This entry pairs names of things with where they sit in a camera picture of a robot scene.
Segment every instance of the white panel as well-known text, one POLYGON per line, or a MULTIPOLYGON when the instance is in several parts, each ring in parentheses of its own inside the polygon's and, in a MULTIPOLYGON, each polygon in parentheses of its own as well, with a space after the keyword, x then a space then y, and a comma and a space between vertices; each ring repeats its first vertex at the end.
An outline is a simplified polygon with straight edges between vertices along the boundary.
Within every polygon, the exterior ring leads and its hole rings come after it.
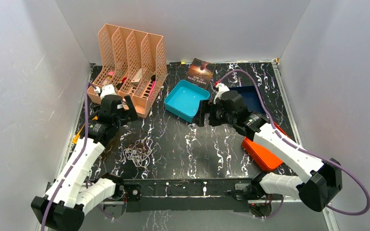
MULTIPOLYGON (((312 0, 280 63, 305 148, 336 158, 370 192, 370 1, 312 0)), ((363 192, 343 179, 332 205, 362 210, 363 192)), ((370 211, 335 217, 341 231, 370 230, 370 211)))
POLYGON ((116 189, 116 184, 109 179, 99 179, 93 186, 77 196, 76 204, 83 204, 83 212, 87 214, 100 202, 111 197, 116 189))
POLYGON ((0 230, 35 230, 89 63, 53 0, 0 0, 0 230))
POLYGON ((297 176, 283 176, 269 173, 260 181, 260 186, 267 194, 281 194, 300 199, 296 186, 303 181, 297 176))
POLYGON ((73 208, 76 204, 76 196, 79 193, 80 187, 86 179, 91 166, 93 165, 94 161, 98 158, 98 156, 104 151, 104 146, 98 142, 93 143, 93 139, 88 138, 87 144, 84 149, 83 155, 77 161, 75 165, 73 162, 76 160, 78 155, 80 154, 84 144, 84 139, 79 139, 77 141, 75 150, 72 156, 67 161, 66 166, 63 168, 60 176, 58 177, 57 181, 51 186, 51 188, 45 193, 48 195, 48 199, 51 199, 54 191, 58 187, 61 179, 65 181, 62 184, 62 187, 59 189, 55 199, 53 202, 59 203, 59 201, 63 201, 65 206, 73 208), (69 174, 65 177, 66 173, 69 171, 70 167, 73 166, 69 174))
MULTIPOLYGON (((276 155, 286 165, 291 167, 303 182, 307 182, 311 178, 311 171, 318 171, 324 164, 320 159, 304 154, 297 149, 286 144, 279 138, 270 124, 265 124, 260 127, 260 132, 254 135, 253 141, 276 155)), ((295 144, 289 137, 284 134, 281 136, 295 144)))
POLYGON ((105 23, 164 36, 167 61, 280 57, 310 0, 56 0, 91 63, 105 23))

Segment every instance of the small white object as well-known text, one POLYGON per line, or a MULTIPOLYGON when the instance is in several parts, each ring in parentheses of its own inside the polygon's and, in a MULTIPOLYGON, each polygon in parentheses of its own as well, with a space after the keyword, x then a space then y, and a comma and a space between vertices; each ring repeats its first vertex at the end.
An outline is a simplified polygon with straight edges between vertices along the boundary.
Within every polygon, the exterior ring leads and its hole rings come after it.
POLYGON ((100 88, 100 87, 95 87, 95 88, 94 88, 94 92, 95 92, 96 94, 100 94, 100 93, 101 93, 101 88, 100 88))
POLYGON ((100 98, 103 99, 106 95, 117 95, 116 90, 112 84, 108 84, 102 87, 100 98))
POLYGON ((218 83, 216 84, 215 86, 216 88, 219 89, 218 93, 216 93, 215 95, 215 99, 213 100, 213 103, 216 104, 217 103, 217 100, 216 99, 220 99, 221 98, 221 95, 224 93, 224 92, 227 92, 229 91, 229 88, 223 84, 223 83, 218 83))
POLYGON ((132 78, 131 80, 131 83, 134 85, 134 86, 138 86, 138 84, 140 83, 141 81, 141 78, 143 77, 143 69, 140 68, 138 71, 137 71, 137 74, 135 74, 134 78, 132 78))

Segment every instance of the peach file holder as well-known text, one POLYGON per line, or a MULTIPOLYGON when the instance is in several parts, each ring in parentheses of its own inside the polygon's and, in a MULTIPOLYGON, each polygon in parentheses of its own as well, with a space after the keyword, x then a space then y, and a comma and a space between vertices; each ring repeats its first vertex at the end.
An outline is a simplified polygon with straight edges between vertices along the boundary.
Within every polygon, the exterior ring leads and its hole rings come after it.
MULTIPOLYGON (((120 90, 116 88, 116 94, 129 95, 138 116, 145 118, 168 75, 164 37, 105 24, 98 32, 98 40, 103 68, 93 84, 102 87, 101 83, 112 70, 115 72, 109 83, 114 87, 127 77, 120 90), (131 81, 138 71, 142 72, 142 78, 135 86, 131 81)), ((87 89, 87 94, 94 103, 100 103, 93 87, 87 89)))

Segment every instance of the blue tray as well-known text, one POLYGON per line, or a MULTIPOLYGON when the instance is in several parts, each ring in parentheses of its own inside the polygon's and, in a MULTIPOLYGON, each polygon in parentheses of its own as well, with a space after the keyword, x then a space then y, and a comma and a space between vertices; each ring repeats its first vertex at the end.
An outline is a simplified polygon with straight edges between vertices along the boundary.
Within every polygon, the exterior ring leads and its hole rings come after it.
POLYGON ((235 90, 242 95, 248 110, 251 112, 260 112, 264 114, 264 110, 260 105, 259 96, 257 95, 254 86, 245 86, 237 88, 229 88, 229 90, 235 90))
POLYGON ((192 123, 196 115, 199 101, 207 100, 210 93, 186 80, 181 80, 165 98, 165 109, 192 123))

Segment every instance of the teal tray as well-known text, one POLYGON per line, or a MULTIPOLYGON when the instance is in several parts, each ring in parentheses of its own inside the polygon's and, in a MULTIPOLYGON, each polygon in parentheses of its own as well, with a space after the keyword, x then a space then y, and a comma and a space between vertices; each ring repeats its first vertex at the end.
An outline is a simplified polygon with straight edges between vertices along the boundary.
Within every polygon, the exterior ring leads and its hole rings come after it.
POLYGON ((207 100, 210 93, 186 80, 181 80, 164 100, 165 109, 192 123, 199 101, 207 100))

